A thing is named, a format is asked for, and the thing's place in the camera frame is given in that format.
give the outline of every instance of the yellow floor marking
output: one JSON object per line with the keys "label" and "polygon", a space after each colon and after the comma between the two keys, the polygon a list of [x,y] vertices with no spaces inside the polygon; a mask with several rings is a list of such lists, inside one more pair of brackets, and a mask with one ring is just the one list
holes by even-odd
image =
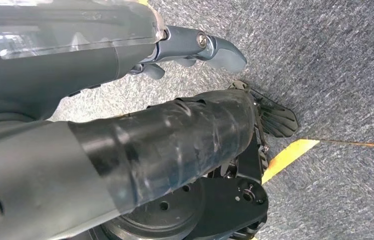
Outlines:
{"label": "yellow floor marking", "polygon": [[269,162],[269,167],[262,177],[262,184],[270,180],[273,176],[318,143],[318,140],[309,139],[299,139],[291,143]]}
{"label": "yellow floor marking", "polygon": [[[275,156],[270,162],[269,167],[265,171],[262,178],[262,184],[270,180],[277,173],[282,171],[300,156],[305,154],[315,145],[317,145],[320,140],[311,139],[299,139],[291,143],[288,147],[283,149],[277,156]],[[332,141],[332,140],[321,140],[321,142],[337,143],[337,144],[353,144],[359,146],[374,147],[374,143],[360,143],[360,142],[345,142],[345,141]]]}

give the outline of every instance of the gray carpet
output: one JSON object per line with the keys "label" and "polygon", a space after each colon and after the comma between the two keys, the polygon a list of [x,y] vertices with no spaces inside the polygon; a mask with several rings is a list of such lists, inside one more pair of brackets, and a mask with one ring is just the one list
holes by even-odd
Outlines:
{"label": "gray carpet", "polygon": [[[230,74],[175,63],[161,80],[128,76],[62,101],[52,120],[88,121],[244,80],[292,109],[300,130],[269,138],[273,157],[297,138],[374,143],[374,1],[153,0],[167,24],[205,30],[248,58]],[[374,148],[321,144],[265,188],[260,239],[374,239]]]}

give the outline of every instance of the bolt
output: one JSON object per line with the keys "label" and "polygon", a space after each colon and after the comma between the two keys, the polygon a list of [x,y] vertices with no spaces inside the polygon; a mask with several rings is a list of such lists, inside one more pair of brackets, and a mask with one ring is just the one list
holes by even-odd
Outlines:
{"label": "bolt", "polygon": [[207,46],[207,37],[204,33],[201,32],[197,35],[197,43],[202,49]]}

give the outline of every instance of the clear plastic shell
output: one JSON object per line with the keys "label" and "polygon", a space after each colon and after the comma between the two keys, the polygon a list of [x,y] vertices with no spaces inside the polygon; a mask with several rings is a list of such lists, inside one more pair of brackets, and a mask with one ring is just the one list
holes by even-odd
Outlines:
{"label": "clear plastic shell", "polygon": [[141,0],[0,0],[0,56],[153,44],[160,15]]}

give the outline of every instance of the screw hole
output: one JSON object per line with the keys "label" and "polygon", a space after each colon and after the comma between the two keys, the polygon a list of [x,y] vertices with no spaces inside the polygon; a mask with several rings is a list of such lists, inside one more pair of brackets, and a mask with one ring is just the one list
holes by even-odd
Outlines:
{"label": "screw hole", "polygon": [[250,193],[248,193],[248,192],[243,193],[243,198],[244,198],[244,200],[246,200],[248,202],[253,200],[253,196],[250,195]]}
{"label": "screw hole", "polygon": [[167,203],[166,201],[161,202],[159,206],[160,206],[160,209],[163,211],[166,211],[167,209],[169,209],[169,203]]}
{"label": "screw hole", "polygon": [[184,185],[184,186],[182,186],[182,190],[184,190],[184,192],[189,192],[190,191],[190,186],[189,185]]}

